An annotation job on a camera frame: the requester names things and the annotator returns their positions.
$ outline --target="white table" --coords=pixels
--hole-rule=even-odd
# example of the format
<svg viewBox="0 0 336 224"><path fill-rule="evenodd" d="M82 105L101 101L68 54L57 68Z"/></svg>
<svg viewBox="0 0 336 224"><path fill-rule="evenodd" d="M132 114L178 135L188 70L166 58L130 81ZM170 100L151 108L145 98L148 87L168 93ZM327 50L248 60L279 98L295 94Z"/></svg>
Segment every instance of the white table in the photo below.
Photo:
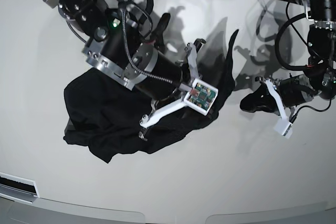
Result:
<svg viewBox="0 0 336 224"><path fill-rule="evenodd" d="M240 111L241 99L251 93L241 89L206 129L152 155L117 155L107 165L88 148L62 139L68 121L63 89L90 68L82 42L41 0L0 0L0 5L5 10L0 12L0 171L35 180L42 198L141 212L147 223L198 224L211 215L322 201L336 206L336 106L326 113L303 110L287 140L272 129L275 115ZM226 55L239 28L237 77L265 72L246 55L268 60L274 40L260 38L277 33L277 22L286 20L285 6L276 0L155 0L154 11L172 12L165 39L177 48L206 39L200 58L209 65L219 53ZM291 16L302 12L300 6L290 7ZM304 37L308 25L297 23ZM294 63L306 63L297 35L291 33L289 41ZM285 70L267 68L273 71L273 77L288 77ZM327 106L319 98L312 104Z"/></svg>

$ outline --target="black fabric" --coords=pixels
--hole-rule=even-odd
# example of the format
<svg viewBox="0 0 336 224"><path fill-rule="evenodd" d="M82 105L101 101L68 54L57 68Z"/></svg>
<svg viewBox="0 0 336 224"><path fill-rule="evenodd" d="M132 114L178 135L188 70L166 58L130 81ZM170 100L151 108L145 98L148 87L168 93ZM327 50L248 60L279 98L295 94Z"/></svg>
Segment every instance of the black fabric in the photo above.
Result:
<svg viewBox="0 0 336 224"><path fill-rule="evenodd" d="M232 35L218 84L219 94L208 116L183 108L164 118L138 137L139 120L151 112L151 99L130 91L95 68L72 81L64 90L66 107L74 130L68 129L68 144L88 146L91 153L106 163L115 154L148 154L182 140L190 131L202 129L218 118L219 110L235 87L232 77L232 51L238 30Z"/></svg>

